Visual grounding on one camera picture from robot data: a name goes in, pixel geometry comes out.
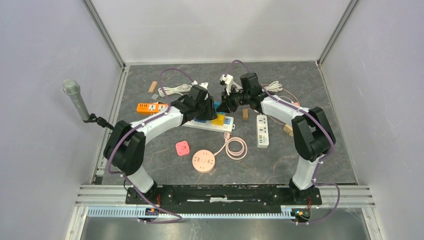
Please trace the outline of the long white power strip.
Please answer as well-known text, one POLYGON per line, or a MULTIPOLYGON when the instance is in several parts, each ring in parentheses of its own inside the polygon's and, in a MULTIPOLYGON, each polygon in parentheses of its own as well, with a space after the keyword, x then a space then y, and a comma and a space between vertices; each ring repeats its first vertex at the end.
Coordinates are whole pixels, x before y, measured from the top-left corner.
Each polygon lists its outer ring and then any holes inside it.
POLYGON ((183 127, 195 128, 200 130, 214 131, 225 133, 231 133, 235 128, 234 118, 231 116, 225 116, 223 125, 212 124, 210 120, 207 121, 199 121, 199 120, 191 120, 182 125, 183 127))

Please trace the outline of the pink folding extension socket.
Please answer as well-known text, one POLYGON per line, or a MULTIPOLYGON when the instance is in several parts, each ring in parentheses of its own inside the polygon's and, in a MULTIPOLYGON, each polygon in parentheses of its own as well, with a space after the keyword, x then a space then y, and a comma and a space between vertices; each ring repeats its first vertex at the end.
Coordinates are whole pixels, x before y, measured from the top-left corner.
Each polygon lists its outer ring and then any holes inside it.
POLYGON ((178 156, 186 156, 190 153, 190 146, 187 141, 180 141, 175 144, 176 153, 178 156))

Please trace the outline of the round pink socket base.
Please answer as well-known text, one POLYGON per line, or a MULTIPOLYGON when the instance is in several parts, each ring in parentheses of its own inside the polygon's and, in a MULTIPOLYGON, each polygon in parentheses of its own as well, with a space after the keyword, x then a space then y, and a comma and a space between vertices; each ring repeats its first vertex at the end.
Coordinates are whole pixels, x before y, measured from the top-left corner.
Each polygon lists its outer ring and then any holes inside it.
POLYGON ((199 150, 192 157, 192 166, 197 172, 201 174, 207 174, 211 172, 215 165, 215 155, 209 150, 199 150))

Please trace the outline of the light blue adapter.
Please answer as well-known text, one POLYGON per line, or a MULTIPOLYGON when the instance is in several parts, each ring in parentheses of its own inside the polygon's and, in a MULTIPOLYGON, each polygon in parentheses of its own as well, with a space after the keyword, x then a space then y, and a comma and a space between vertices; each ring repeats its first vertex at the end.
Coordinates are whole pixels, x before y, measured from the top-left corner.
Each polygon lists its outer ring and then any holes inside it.
POLYGON ((216 112, 219 112, 218 108, 219 108, 220 105, 221 105, 221 102, 219 102, 219 101, 214 102, 214 109, 215 109, 216 112))

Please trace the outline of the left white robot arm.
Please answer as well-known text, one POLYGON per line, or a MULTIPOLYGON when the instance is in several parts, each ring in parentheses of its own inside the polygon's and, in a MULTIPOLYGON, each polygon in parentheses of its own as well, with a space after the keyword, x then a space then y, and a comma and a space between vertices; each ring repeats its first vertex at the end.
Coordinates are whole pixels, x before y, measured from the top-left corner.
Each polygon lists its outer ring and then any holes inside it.
POLYGON ((168 108, 140 121, 117 122, 107 141, 103 156, 106 168, 117 168, 115 174, 123 175, 138 189, 138 197, 145 204, 157 198, 156 183, 143 167, 146 144, 164 132, 180 127, 194 119, 212 120, 217 117, 214 98, 200 85, 191 87, 188 94, 172 101, 168 108))

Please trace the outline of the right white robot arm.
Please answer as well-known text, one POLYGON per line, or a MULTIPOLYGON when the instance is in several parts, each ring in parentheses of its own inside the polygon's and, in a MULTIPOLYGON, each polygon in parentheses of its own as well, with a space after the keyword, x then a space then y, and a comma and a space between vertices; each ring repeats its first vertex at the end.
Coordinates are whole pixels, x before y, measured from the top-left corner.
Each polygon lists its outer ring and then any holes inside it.
POLYGON ((299 155, 296 171, 290 180, 289 199, 302 204, 309 198, 309 189, 316 183, 320 160, 335 147, 335 136, 323 109, 300 107, 281 99, 264 89, 256 73, 248 72, 240 77, 237 87, 234 78, 223 74, 219 84, 221 93, 219 112, 234 113, 239 106, 249 106, 292 128, 295 149, 299 155))

